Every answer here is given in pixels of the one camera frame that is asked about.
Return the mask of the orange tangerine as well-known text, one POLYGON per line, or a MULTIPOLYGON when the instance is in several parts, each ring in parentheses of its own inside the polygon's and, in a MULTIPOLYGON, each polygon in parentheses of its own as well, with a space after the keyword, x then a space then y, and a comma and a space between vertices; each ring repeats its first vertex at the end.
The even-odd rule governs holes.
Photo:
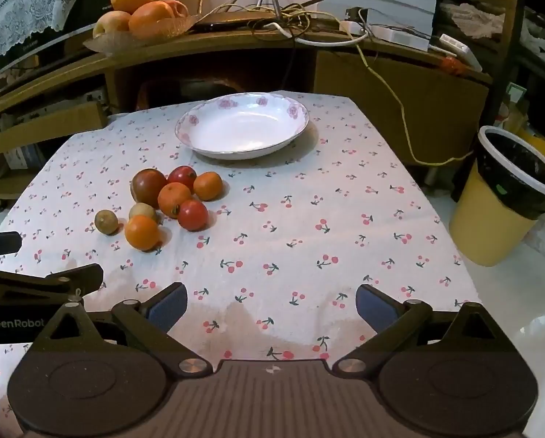
POLYGON ((136 250, 153 250, 161 240, 159 225, 148 216, 132 216, 125 226, 125 238, 136 250))
POLYGON ((201 201, 212 201, 219 198, 224 190, 219 174, 213 171, 198 175, 193 183, 195 196, 201 201))
POLYGON ((192 197, 187 186, 182 183, 168 183, 157 196, 157 204, 161 212, 171 219, 178 217, 180 206, 192 197))

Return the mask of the white adapter box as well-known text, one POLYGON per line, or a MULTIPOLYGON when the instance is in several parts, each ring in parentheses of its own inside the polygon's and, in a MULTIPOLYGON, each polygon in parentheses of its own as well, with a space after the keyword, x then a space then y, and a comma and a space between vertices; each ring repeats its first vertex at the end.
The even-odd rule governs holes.
POLYGON ((483 67, 476 58, 475 54, 464 43, 452 38, 451 36, 448 36, 447 34, 442 34, 439 36, 439 43, 444 49, 456 54, 456 56, 459 57, 464 64, 467 64, 477 72, 483 71, 483 67))

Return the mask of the red apple behind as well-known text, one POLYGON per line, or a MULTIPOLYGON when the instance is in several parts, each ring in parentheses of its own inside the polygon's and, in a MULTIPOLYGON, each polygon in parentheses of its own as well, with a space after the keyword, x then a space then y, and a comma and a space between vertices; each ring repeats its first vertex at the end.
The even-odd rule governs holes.
POLYGON ((171 11, 174 13, 175 18, 186 18, 189 16, 189 10, 182 2, 178 0, 163 0, 163 2, 171 7, 171 11))

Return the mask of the glass fruit tray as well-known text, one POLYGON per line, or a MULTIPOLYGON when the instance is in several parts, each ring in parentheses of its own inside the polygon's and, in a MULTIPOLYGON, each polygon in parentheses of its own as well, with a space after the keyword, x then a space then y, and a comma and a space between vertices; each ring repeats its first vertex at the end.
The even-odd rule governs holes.
POLYGON ((131 32, 102 34, 96 38, 86 40, 83 45, 95 53, 102 53, 106 57, 114 57, 114 55, 125 53, 127 50, 169 42, 187 33, 199 20, 199 15, 172 20, 163 19, 156 22, 150 29, 141 30, 135 35, 131 32))

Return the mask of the small red tomato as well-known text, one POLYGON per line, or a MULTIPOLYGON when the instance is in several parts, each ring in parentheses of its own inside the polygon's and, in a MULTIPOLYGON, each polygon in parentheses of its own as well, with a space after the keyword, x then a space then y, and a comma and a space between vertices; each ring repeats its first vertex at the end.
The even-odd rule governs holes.
POLYGON ((200 201, 189 199, 179 206, 178 223, 185 230, 202 230, 208 223, 208 218, 206 206, 200 201))

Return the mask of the pale apple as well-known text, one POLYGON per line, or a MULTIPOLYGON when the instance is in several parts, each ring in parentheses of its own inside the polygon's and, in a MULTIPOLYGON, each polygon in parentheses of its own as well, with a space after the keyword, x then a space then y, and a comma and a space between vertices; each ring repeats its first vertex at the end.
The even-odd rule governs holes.
POLYGON ((125 11, 113 10, 102 15, 93 27, 92 38, 104 34, 123 33, 129 31, 131 15, 125 11))

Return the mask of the orange tangerine front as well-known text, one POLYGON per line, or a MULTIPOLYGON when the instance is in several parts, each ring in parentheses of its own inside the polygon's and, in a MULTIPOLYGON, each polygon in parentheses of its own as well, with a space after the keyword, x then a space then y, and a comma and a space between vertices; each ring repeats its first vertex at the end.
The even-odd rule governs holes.
POLYGON ((161 240, 159 225, 148 216, 132 216, 125 226, 125 238, 136 250, 153 250, 161 240))

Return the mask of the red tomato back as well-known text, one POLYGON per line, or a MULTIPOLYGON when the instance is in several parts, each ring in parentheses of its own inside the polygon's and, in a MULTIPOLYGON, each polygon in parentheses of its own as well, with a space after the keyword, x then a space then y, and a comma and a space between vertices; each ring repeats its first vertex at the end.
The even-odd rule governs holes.
POLYGON ((179 183, 189 188, 190 192, 194 191, 194 182, 197 174, 193 168, 187 165, 178 166, 168 175, 168 183, 179 183))

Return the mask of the yellow trash bin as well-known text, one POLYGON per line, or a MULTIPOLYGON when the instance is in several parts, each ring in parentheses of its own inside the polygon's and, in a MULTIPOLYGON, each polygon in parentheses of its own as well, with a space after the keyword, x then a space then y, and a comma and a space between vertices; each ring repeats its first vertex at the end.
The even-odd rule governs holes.
POLYGON ((449 223, 463 257, 502 261, 545 215, 545 156, 518 135, 484 126, 475 163, 449 223))

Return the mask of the large dark red tomato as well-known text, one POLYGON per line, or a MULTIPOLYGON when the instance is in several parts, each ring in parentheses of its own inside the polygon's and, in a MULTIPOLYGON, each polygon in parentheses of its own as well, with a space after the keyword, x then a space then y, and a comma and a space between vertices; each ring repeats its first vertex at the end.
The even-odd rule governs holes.
POLYGON ((146 168, 139 171, 131 180, 131 195, 136 203, 147 204, 157 209, 159 207, 157 198, 167 184, 167 177, 161 171, 146 168))

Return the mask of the wooden tv cabinet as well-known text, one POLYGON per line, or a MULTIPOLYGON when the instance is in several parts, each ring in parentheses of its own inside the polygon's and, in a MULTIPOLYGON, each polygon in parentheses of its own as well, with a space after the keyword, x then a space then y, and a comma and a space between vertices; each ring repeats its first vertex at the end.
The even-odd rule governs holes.
MULTIPOLYGON (((72 107, 32 125, 30 134, 0 135, 0 153, 98 128, 105 112, 212 98, 224 91, 286 90, 352 99, 406 164, 439 163, 467 154, 492 80, 468 68, 443 72, 444 57, 393 43, 357 49, 333 32, 303 46, 267 32, 236 30, 182 36, 158 46, 106 57, 92 54, 53 70, 40 69, 15 89, 0 91, 0 115, 19 115, 54 102, 72 107)), ((0 201, 19 198, 33 170, 0 177, 0 201)))

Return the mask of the small orange object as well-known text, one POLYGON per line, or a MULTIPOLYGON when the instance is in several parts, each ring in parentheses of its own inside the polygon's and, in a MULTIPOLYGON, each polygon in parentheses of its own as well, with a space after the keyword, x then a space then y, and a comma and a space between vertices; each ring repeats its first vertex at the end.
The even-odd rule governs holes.
POLYGON ((468 68, 456 57, 444 57, 439 65, 446 74, 464 76, 468 68))

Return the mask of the white floral plate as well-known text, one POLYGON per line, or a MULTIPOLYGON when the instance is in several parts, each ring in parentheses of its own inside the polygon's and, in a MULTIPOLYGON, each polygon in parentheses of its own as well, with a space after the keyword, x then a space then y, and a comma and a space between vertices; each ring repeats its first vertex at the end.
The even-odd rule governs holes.
POLYGON ((290 97, 248 92, 204 101, 175 123, 175 136, 192 151, 216 160, 249 160, 273 154, 302 135, 306 107, 290 97))

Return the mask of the large orange front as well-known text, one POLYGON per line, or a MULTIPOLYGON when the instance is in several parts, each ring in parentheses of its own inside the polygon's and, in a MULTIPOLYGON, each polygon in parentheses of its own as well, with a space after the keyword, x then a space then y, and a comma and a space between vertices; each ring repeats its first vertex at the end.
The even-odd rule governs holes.
POLYGON ((165 3, 164 1, 152 1, 140 6, 131 15, 129 30, 131 33, 137 33, 162 20, 170 20, 173 18, 175 18, 175 13, 168 3, 165 3))

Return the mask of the brown kiwi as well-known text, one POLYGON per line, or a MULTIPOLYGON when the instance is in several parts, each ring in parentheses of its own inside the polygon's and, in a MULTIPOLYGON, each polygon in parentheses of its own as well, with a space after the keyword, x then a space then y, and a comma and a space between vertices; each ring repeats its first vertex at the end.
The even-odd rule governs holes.
POLYGON ((157 221, 156 210, 152 206, 146 203, 136 203, 129 210, 129 219, 133 219, 134 216, 145 216, 146 218, 149 218, 153 220, 154 222, 157 221))
POLYGON ((119 220, 114 212, 110 210, 101 210, 96 212, 94 225, 99 233, 112 235, 116 230, 118 230, 119 220))

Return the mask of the white power strip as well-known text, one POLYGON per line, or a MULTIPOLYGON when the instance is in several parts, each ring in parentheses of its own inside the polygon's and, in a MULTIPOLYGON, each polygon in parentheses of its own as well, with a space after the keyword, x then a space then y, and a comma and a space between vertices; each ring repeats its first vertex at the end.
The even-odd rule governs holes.
POLYGON ((364 25, 353 21, 341 21, 339 22, 339 29, 344 33, 349 32, 352 36, 358 37, 364 36, 369 30, 369 35, 377 40, 395 43, 398 46, 411 47, 416 50, 427 51, 430 46, 429 41, 421 36, 380 25, 364 25))

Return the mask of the cherry print tablecloth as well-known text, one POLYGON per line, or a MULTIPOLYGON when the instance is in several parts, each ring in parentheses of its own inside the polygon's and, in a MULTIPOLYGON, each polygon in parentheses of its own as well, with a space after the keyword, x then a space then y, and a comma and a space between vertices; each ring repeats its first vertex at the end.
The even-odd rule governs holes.
POLYGON ((355 307, 360 285, 398 301, 453 311, 475 285, 435 209, 378 130, 345 97, 302 94, 306 131, 281 151, 219 165, 175 137, 185 107, 114 117, 70 138, 1 223, 22 235, 0 270, 45 276, 90 263, 104 272, 91 311, 147 300, 173 282, 188 308, 172 328, 212 363, 223 359, 334 362, 373 334, 355 307), (106 236, 96 212, 126 219, 144 168, 216 172, 223 197, 198 233, 163 219, 164 245, 134 249, 106 236))

